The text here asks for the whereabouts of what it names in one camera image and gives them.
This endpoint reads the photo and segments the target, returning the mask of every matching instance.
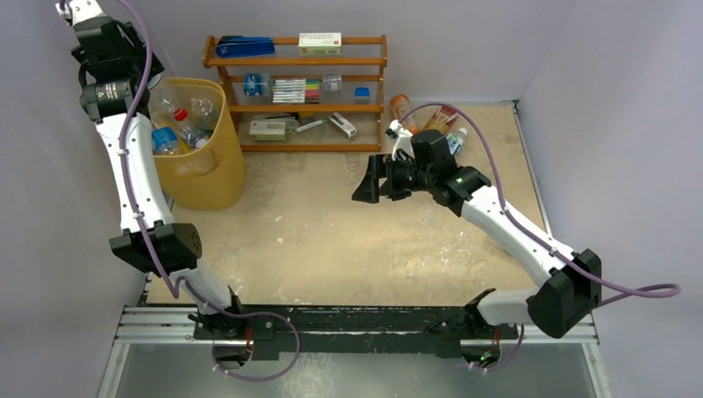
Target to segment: red cap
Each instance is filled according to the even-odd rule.
[[[185,120],[187,117],[188,117],[188,111],[185,110],[185,109],[183,109],[183,108],[178,108],[178,109],[176,109],[176,110],[173,111],[173,118],[174,118],[177,122],[182,122],[182,121]]]

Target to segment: yellow basket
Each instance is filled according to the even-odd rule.
[[[168,79],[182,104],[207,98],[220,109],[220,119],[202,148],[185,155],[154,156],[163,190],[178,205],[197,210],[222,210],[239,199],[246,165],[239,139],[217,84],[201,79]]]

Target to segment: gray wall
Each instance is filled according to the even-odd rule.
[[[122,306],[143,276],[116,260],[119,204],[78,103],[75,36],[51,2],[0,12],[0,386],[97,394]]]
[[[386,98],[405,93],[423,100],[485,101],[513,100],[525,92],[575,3],[149,0],[138,6],[184,77],[217,79],[216,70],[201,63],[207,35],[386,34]]]
[[[682,296],[595,312],[616,396],[700,396],[703,3],[582,0],[522,98],[555,234]]]

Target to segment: beige table surface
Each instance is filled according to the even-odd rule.
[[[487,136],[507,200],[543,226],[512,107],[462,108]],[[421,124],[433,112],[422,110]],[[470,126],[454,127],[469,130],[459,162],[493,179]],[[243,303],[464,305],[487,288],[534,286],[498,244],[425,192],[376,205],[352,201],[368,155],[247,153],[245,189],[233,207],[176,204],[173,214],[197,227],[204,260]],[[174,302],[155,279],[148,303]],[[183,294],[181,302],[191,301]]]

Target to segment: metal frame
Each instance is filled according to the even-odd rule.
[[[547,218],[539,186],[537,185],[530,155],[527,151],[517,109],[514,103],[511,105],[527,166],[530,171],[532,184],[535,188],[537,202],[545,222],[545,228],[547,233],[551,234],[549,219]],[[153,278],[153,274],[147,274],[140,304],[144,304],[148,291],[151,288]],[[110,353],[108,366],[105,370],[98,397],[114,398],[116,396],[124,365],[129,355],[129,348],[134,344],[217,344],[245,346],[245,341],[243,340],[194,339],[192,334],[196,325],[188,318],[188,315],[194,314],[196,311],[197,307],[195,305],[125,307],[120,318],[117,332],[115,333],[113,349]],[[462,346],[482,346],[487,344],[491,344],[491,341],[461,341]],[[598,398],[612,397],[604,360],[599,350],[598,333],[592,315],[589,315],[582,322],[573,327],[561,339],[548,337],[535,326],[526,326],[524,344],[580,344],[583,348],[584,359],[588,364],[589,375],[593,382],[596,396]]]

